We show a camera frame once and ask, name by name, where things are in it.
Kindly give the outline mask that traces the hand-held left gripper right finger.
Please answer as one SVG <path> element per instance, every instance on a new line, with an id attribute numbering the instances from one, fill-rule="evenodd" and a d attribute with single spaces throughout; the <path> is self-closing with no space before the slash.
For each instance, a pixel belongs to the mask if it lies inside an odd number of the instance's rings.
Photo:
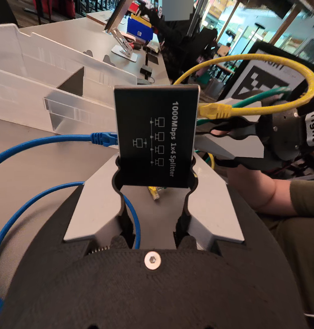
<path id="1" fill-rule="evenodd" d="M 190 191 L 175 227 L 178 248 L 185 236 L 196 240 L 197 248 L 212 251 L 217 241 L 244 243 L 227 183 L 197 154 L 189 176 Z"/>

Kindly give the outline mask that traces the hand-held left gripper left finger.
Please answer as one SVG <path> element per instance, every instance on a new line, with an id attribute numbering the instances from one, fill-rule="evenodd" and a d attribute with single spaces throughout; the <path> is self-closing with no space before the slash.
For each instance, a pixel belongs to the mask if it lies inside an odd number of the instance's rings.
<path id="1" fill-rule="evenodd" d="M 65 242 L 93 239 L 99 247 L 111 244 L 114 236 L 134 245 L 133 223 L 117 182 L 119 154 L 114 154 L 84 184 L 64 235 Z"/>

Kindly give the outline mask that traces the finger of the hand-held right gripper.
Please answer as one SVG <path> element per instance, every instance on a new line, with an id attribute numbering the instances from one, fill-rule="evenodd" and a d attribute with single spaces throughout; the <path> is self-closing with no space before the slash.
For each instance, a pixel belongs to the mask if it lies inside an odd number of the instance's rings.
<path id="1" fill-rule="evenodd" d="M 260 115 L 230 116 L 225 114 L 224 110 L 231 108 L 260 108 L 262 101 L 260 100 L 236 100 L 227 98 L 218 102 L 200 102 L 197 112 L 197 129 L 238 129 L 246 128 L 258 122 Z"/>
<path id="2" fill-rule="evenodd" d="M 237 139 L 230 131 L 212 129 L 209 133 L 197 134 L 194 147 L 216 156 L 218 159 L 264 158 L 265 148 L 256 135 Z"/>

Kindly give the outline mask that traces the black ethernet splitter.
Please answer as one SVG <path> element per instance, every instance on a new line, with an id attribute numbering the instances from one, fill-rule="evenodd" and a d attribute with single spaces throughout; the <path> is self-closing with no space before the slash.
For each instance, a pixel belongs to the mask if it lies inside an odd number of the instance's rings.
<path id="1" fill-rule="evenodd" d="M 124 185 L 188 188 L 199 93 L 198 85 L 114 88 Z"/>

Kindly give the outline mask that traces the clear plastic bin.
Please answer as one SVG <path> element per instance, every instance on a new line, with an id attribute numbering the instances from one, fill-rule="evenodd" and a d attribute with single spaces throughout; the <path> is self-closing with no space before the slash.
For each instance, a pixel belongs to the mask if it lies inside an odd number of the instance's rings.
<path id="1" fill-rule="evenodd" d="M 115 132 L 114 86 L 137 77 L 14 24 L 0 25 L 0 119 L 57 134 Z"/>

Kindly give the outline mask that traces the person's right forearm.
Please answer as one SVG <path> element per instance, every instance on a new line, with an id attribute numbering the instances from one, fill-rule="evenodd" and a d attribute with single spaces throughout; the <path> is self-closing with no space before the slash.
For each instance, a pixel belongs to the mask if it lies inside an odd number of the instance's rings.
<path id="1" fill-rule="evenodd" d="M 257 213 L 272 216 L 298 216 L 290 195 L 291 181 L 272 179 L 258 170 L 239 165 L 227 169 L 233 187 Z"/>

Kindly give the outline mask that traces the framed marker sign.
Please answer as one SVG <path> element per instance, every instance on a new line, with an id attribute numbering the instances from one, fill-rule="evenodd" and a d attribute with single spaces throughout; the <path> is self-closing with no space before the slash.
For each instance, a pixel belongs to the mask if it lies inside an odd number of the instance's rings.
<path id="1" fill-rule="evenodd" d="M 314 64 L 263 41 L 255 42 L 248 53 L 275 55 L 295 60 L 314 72 Z M 226 98 L 244 100 L 253 95 L 254 91 L 265 92 L 278 87 L 290 88 L 291 94 L 288 100 L 293 101 L 306 91 L 307 82 L 301 74 L 285 65 L 271 61 L 245 60 L 227 81 L 217 100 Z"/>

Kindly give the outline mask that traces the black floor lamp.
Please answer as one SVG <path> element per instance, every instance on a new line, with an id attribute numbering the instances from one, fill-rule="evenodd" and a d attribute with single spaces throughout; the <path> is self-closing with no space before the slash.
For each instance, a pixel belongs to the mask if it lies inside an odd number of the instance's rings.
<path id="1" fill-rule="evenodd" d="M 265 30 L 265 26 L 258 23 L 258 22 L 255 22 L 254 23 L 254 26 L 256 27 L 255 29 L 253 29 L 251 35 L 247 38 L 247 43 L 245 45 L 245 47 L 243 48 L 243 50 L 241 51 L 241 54 L 244 54 L 246 49 L 248 48 L 248 46 L 250 45 L 251 42 L 255 42 L 256 41 L 256 34 L 258 33 L 259 30 Z"/>

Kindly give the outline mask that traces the person's olive shirt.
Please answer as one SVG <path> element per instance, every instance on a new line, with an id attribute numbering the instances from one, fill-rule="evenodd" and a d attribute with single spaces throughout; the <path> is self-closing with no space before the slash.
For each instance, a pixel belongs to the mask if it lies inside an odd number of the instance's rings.
<path id="1" fill-rule="evenodd" d="M 289 263 L 303 310 L 314 315 L 314 180 L 292 180 L 290 195 L 297 217 L 259 217 Z"/>

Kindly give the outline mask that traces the black power adapter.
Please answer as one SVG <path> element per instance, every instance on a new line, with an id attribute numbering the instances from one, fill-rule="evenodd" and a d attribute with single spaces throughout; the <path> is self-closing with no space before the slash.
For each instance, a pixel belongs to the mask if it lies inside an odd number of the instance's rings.
<path id="1" fill-rule="evenodd" d="M 152 68 L 148 67 L 147 65 L 143 65 L 140 68 L 140 74 L 143 76 L 142 78 L 138 78 L 138 84 L 154 84 L 155 79 L 151 76 Z"/>

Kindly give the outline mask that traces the blue storage bin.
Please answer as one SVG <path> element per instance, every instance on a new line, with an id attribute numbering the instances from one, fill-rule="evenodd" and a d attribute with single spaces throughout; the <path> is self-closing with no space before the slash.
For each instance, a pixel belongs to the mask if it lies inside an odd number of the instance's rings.
<path id="1" fill-rule="evenodd" d="M 149 28 L 131 18 L 127 20 L 127 33 L 144 42 L 149 42 L 153 39 L 152 27 Z"/>

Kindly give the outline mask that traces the small yellow storage bin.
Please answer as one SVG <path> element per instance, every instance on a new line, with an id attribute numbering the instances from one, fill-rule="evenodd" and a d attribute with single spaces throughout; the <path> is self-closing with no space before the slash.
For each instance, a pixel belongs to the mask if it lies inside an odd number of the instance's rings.
<path id="1" fill-rule="evenodd" d="M 142 18 L 141 16 L 136 16 L 135 14 L 131 14 L 130 18 L 134 19 L 135 21 L 137 21 L 149 28 L 152 27 L 151 23 L 149 21 L 147 21 L 146 19 Z"/>

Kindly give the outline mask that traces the silver monitor stand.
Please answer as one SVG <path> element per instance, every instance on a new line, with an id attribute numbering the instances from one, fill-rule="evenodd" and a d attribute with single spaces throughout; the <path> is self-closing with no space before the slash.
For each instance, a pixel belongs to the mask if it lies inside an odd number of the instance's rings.
<path id="1" fill-rule="evenodd" d="M 118 55 L 122 58 L 125 58 L 131 62 L 136 62 L 138 55 L 133 52 L 133 48 L 130 43 L 126 40 L 125 36 L 117 29 L 111 29 L 111 35 L 116 39 L 118 45 L 114 46 L 111 49 L 111 52 L 115 55 Z"/>

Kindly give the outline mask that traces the silver computer monitor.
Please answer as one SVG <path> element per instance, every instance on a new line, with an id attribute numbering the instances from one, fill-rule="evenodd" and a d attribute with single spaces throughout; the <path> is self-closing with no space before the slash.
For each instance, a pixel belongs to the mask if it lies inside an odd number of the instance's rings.
<path id="1" fill-rule="evenodd" d="M 120 0 L 109 18 L 104 31 L 106 33 L 110 33 L 114 28 L 118 28 L 118 25 L 121 23 L 121 20 L 127 13 L 130 5 L 132 4 L 132 0 Z"/>

